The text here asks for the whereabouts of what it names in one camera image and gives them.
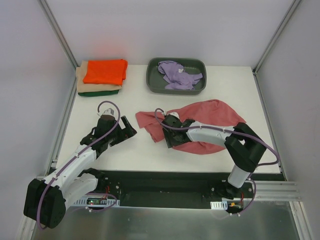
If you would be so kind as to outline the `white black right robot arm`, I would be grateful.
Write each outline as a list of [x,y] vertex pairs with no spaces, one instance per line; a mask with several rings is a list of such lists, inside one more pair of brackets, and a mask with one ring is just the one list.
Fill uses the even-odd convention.
[[186,143],[207,143],[226,149],[234,166],[226,182],[215,187],[222,198],[234,199],[243,191],[243,184],[252,174],[266,151],[263,141],[245,123],[236,126],[215,126],[187,119],[184,122],[168,114],[160,122],[169,148]]

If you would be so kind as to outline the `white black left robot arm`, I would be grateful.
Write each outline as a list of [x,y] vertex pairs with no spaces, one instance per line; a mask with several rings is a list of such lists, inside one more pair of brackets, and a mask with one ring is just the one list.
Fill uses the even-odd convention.
[[36,221],[40,229],[55,228],[68,208],[87,193],[108,193],[107,175],[89,165],[109,147],[136,135],[125,116],[119,120],[124,128],[111,114],[102,114],[63,165],[42,180],[35,178],[29,183],[23,214]]

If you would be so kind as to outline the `pink t shirt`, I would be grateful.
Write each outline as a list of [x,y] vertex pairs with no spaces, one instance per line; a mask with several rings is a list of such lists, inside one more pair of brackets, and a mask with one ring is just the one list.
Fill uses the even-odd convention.
[[[204,124],[221,127],[236,126],[238,123],[246,122],[227,103],[217,99],[195,102],[182,108],[169,110],[168,112],[178,113],[181,121],[191,119]],[[139,111],[135,114],[135,117],[139,128],[144,128],[155,143],[165,139],[162,127],[156,120],[156,117],[161,121],[164,120],[165,117],[162,113],[158,112],[157,115],[155,115],[155,113],[151,111]],[[209,155],[218,153],[225,148],[205,142],[188,142],[174,146],[173,149],[196,155]]]

